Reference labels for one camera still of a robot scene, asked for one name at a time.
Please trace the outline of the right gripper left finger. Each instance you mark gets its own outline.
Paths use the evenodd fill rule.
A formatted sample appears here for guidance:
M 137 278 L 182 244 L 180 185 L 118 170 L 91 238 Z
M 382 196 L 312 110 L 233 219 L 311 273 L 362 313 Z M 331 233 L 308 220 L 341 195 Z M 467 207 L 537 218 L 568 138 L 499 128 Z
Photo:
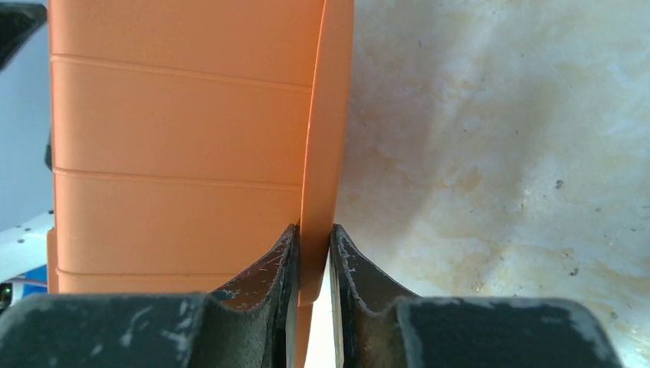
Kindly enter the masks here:
M 37 294 L 1 318 L 3 367 L 292 367 L 299 228 L 209 293 Z

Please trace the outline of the orange plastic tub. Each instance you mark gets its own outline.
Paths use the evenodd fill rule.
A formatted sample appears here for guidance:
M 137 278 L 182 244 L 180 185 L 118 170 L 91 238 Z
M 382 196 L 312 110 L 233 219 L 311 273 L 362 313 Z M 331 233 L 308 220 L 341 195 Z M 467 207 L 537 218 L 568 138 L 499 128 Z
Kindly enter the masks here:
M 49 291 L 209 291 L 296 224 L 302 367 L 336 207 L 354 7 L 50 1 Z

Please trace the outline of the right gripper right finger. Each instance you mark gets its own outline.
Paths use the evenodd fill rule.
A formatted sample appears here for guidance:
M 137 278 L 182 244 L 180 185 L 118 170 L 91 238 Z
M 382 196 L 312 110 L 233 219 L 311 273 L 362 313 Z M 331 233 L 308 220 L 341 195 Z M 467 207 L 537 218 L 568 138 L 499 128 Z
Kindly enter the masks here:
M 339 367 L 619 367 L 602 325 L 558 298 L 422 297 L 330 235 Z

